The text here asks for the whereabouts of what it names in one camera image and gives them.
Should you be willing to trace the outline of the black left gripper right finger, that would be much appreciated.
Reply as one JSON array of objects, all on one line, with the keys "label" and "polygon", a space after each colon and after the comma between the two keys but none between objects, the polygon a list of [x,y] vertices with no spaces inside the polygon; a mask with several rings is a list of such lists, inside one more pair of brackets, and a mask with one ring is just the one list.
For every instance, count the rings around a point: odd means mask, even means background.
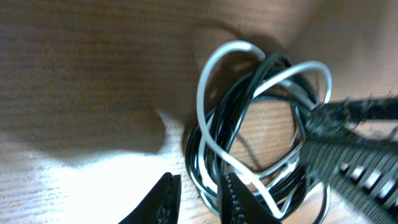
[{"label": "black left gripper right finger", "polygon": [[217,194],[222,224],[280,224],[235,173],[220,177]]}]

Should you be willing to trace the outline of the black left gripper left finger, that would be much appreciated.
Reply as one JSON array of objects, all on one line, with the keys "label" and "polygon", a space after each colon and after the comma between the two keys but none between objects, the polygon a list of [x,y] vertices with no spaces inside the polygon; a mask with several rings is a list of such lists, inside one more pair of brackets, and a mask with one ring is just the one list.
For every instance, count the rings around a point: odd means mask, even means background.
[{"label": "black left gripper left finger", "polygon": [[181,175],[166,172],[119,224],[177,224],[181,194]]}]

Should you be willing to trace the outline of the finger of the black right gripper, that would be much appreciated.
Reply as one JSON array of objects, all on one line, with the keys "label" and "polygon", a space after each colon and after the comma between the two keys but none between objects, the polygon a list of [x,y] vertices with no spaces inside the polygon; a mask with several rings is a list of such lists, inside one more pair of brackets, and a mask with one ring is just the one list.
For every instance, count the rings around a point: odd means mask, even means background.
[{"label": "finger of the black right gripper", "polygon": [[397,97],[334,101],[317,106],[317,118],[360,123],[367,120],[397,120]]},{"label": "finger of the black right gripper", "polygon": [[315,108],[300,160],[373,223],[397,223],[397,143],[366,139],[347,123],[317,118]]}]

